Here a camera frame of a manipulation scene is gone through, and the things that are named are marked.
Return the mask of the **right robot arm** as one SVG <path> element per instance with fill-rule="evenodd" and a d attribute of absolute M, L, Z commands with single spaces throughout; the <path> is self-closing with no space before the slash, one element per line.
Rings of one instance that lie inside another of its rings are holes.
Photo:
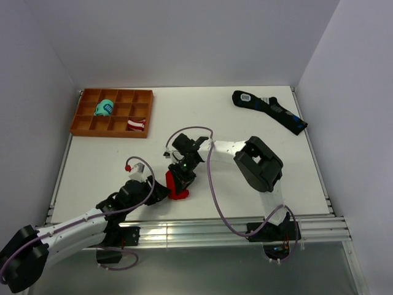
<path fill-rule="evenodd" d="M 166 186 L 173 200 L 188 196 L 187 188 L 194 182 L 194 169 L 205 163 L 210 167 L 212 161 L 235 164 L 244 179 L 262 196 L 265 209 L 266 233 L 270 238 L 280 239 L 287 232 L 288 211 L 284 205 L 281 191 L 282 160 L 258 137 L 246 141 L 214 141 L 201 136 L 190 139 L 181 133 L 173 141 L 173 151 L 166 148 L 164 156 L 172 163 L 166 172 Z"/>

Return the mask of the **red Santa sock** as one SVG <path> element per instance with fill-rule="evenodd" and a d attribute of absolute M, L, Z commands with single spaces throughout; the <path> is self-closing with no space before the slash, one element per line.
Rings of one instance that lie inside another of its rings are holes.
<path fill-rule="evenodd" d="M 171 200 L 183 200 L 189 196 L 188 189 L 184 189 L 181 192 L 176 192 L 176 185 L 175 185 L 174 177 L 170 171 L 166 172 L 165 178 L 166 178 L 166 186 L 170 190 L 168 197 Z"/>

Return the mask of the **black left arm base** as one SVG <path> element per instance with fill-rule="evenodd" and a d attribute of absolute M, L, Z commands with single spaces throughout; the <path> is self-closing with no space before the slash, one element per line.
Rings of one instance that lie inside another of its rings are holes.
<path fill-rule="evenodd" d="M 104 240 L 102 241 L 103 246 L 137 246 L 140 237 L 140 227 L 118 227 L 112 231 L 109 231 Z"/>

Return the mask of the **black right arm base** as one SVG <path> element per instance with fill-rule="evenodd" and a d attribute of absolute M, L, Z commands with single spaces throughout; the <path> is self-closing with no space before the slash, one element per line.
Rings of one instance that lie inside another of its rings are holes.
<path fill-rule="evenodd" d="M 278 242 L 278 241 L 296 241 L 301 239 L 300 229 L 294 221 L 280 224 L 279 226 L 267 223 L 255 235 L 248 237 L 250 242 Z"/>

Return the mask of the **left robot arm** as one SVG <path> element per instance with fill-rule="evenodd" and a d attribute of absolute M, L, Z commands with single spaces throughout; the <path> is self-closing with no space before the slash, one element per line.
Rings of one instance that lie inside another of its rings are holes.
<path fill-rule="evenodd" d="M 84 248 L 117 243 L 120 223 L 129 212 L 154 205 L 169 193 L 152 177 L 129 180 L 82 216 L 40 229 L 21 228 L 1 251 L 1 283 L 19 293 L 37 282 L 46 267 Z"/>

